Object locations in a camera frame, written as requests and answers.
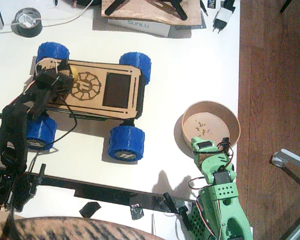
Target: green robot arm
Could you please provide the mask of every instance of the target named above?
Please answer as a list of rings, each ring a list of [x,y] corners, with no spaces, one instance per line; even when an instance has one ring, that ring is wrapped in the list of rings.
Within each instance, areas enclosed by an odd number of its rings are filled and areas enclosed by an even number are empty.
[[[194,207],[188,216],[193,225],[192,236],[198,240],[253,239],[248,219],[239,203],[237,185],[233,182],[236,173],[228,155],[227,140],[224,138],[219,144],[221,147],[199,137],[191,140],[194,162],[209,184],[199,191],[197,199],[197,204],[203,209]]]

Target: power adapter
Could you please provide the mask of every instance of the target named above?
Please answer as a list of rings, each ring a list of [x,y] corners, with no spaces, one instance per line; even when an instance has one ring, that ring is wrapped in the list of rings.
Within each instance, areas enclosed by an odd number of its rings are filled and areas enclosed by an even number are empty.
[[[215,29],[219,29],[218,33],[223,30],[231,17],[231,15],[235,11],[234,7],[235,0],[225,0],[223,6],[220,7],[220,10],[216,13],[215,18],[213,20],[213,31]]]

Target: wooden floor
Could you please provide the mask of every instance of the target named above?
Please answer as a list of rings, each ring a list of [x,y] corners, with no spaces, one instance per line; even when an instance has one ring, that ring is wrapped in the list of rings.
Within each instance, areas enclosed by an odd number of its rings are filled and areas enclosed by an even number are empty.
[[[281,148],[300,156],[300,0],[280,13],[284,1],[241,0],[237,183],[255,240],[300,220],[300,169],[269,162]]]

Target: tape roll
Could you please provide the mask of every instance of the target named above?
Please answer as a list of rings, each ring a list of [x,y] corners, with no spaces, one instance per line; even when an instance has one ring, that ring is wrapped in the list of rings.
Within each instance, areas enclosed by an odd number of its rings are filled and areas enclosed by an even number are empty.
[[[34,8],[23,8],[18,11],[14,17],[14,21],[19,23],[16,25],[18,33],[26,38],[32,38],[41,33],[42,22],[41,15]]]

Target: gear emblem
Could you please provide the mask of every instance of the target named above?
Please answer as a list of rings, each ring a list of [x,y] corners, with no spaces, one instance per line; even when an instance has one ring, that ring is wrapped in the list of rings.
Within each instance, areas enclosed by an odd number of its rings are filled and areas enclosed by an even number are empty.
[[[99,93],[101,82],[90,72],[79,72],[78,79],[72,86],[71,95],[79,101],[94,99]]]

